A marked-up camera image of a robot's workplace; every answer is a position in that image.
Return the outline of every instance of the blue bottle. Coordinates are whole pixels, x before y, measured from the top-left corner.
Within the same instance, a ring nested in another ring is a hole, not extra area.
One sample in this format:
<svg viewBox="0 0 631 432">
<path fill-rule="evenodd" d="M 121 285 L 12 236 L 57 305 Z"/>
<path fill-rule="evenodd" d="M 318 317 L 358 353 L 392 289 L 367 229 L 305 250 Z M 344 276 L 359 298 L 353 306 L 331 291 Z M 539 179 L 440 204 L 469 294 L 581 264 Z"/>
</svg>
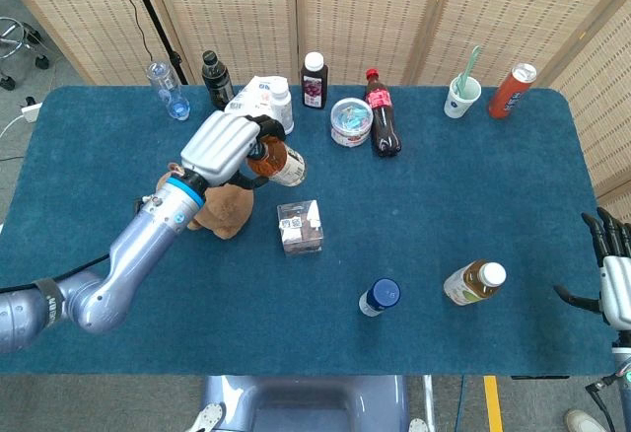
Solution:
<svg viewBox="0 0 631 432">
<path fill-rule="evenodd" d="M 378 279 L 373 287 L 359 298 L 359 310 L 368 317 L 376 317 L 385 309 L 394 307 L 401 297 L 398 284 L 386 277 Z"/>
<path fill-rule="evenodd" d="M 188 119 L 190 103 L 181 94 L 181 86 L 171 64 L 163 61 L 152 62 L 147 67 L 147 78 L 158 92 L 160 100 L 167 106 L 169 115 L 180 121 Z"/>
</svg>

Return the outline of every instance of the white cup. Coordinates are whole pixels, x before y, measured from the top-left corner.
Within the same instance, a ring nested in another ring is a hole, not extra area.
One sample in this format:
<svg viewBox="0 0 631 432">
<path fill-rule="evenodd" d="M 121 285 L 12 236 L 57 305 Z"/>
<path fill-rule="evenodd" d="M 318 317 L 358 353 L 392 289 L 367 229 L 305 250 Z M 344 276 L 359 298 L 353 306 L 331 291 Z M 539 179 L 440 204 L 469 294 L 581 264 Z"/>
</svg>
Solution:
<svg viewBox="0 0 631 432">
<path fill-rule="evenodd" d="M 459 79 L 458 75 L 450 83 L 450 91 L 447 94 L 445 100 L 445 114 L 449 118 L 460 118 L 464 115 L 464 112 L 480 98 L 482 93 L 482 87 L 480 83 L 473 77 L 466 78 L 466 85 L 464 85 L 464 95 L 456 95 L 456 81 Z"/>
</svg>

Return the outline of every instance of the toothbrush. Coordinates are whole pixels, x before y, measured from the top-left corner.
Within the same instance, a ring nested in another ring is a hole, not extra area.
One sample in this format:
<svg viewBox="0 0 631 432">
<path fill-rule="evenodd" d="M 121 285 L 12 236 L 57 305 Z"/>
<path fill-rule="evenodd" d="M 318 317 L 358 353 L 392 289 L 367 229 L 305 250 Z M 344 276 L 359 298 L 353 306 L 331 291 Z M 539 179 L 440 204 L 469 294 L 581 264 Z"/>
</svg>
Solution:
<svg viewBox="0 0 631 432">
<path fill-rule="evenodd" d="M 469 61 L 466 63 L 466 68 L 464 72 L 460 74 L 460 78 L 456 82 L 456 93 L 464 98 L 464 86 L 466 85 L 466 79 L 469 78 L 469 74 L 471 73 L 471 69 L 475 65 L 475 61 L 477 60 L 477 56 L 480 53 L 480 46 L 477 45 L 471 51 L 471 56 L 469 57 Z"/>
</svg>

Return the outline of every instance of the dark sauce bottle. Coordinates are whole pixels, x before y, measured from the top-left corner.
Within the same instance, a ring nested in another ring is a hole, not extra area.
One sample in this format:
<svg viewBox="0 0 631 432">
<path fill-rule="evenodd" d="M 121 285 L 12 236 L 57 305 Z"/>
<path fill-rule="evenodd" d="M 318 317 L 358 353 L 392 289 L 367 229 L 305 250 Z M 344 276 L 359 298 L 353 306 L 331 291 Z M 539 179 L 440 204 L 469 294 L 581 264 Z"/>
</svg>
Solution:
<svg viewBox="0 0 631 432">
<path fill-rule="evenodd" d="M 300 71 L 300 85 L 303 88 L 305 107 L 324 108 L 328 67 L 324 65 L 324 57 L 319 52 L 310 52 L 305 56 L 305 64 Z"/>
</svg>

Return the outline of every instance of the power outlet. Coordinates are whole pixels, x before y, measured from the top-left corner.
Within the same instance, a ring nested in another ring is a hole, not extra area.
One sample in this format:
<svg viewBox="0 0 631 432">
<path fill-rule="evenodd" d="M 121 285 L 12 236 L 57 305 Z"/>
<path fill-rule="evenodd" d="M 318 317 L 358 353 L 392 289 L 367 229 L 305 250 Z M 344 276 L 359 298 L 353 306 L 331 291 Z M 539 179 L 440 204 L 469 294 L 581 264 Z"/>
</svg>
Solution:
<svg viewBox="0 0 631 432">
<path fill-rule="evenodd" d="M 39 116 L 39 109 L 41 104 L 29 105 L 28 107 L 22 107 L 22 115 L 24 119 L 29 123 L 35 123 Z"/>
</svg>

